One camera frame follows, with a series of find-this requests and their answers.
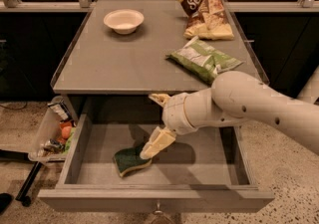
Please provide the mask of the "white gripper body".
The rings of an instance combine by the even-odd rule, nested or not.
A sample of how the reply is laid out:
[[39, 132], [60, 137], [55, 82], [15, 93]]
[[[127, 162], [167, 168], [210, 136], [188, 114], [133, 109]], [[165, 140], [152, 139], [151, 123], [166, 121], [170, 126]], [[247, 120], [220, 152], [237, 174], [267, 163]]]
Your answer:
[[196, 128], [188, 121], [184, 110], [184, 102], [187, 93], [172, 96], [164, 104], [162, 110], [162, 121], [165, 127], [177, 135], [189, 134], [196, 131]]

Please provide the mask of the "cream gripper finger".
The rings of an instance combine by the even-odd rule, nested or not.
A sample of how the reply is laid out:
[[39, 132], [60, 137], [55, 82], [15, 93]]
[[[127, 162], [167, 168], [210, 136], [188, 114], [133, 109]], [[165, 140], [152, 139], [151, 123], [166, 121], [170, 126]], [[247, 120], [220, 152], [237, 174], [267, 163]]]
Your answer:
[[176, 134], [168, 128], [156, 127], [152, 132], [149, 141], [143, 147], [140, 153], [141, 159], [150, 159], [156, 156], [160, 151], [170, 146], [176, 138]]
[[149, 99], [161, 106], [162, 108], [170, 99], [170, 95], [168, 94], [149, 94]]

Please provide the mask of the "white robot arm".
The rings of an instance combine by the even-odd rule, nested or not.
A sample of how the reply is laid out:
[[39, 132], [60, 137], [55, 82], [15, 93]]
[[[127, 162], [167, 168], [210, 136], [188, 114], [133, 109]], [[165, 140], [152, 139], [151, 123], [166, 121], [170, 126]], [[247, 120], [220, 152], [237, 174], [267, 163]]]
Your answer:
[[164, 127], [154, 130], [140, 153], [142, 159], [154, 157], [179, 135], [249, 119], [266, 123], [319, 153], [319, 107], [284, 96], [242, 72], [222, 73], [210, 88], [192, 94], [151, 94], [150, 99], [162, 107]]

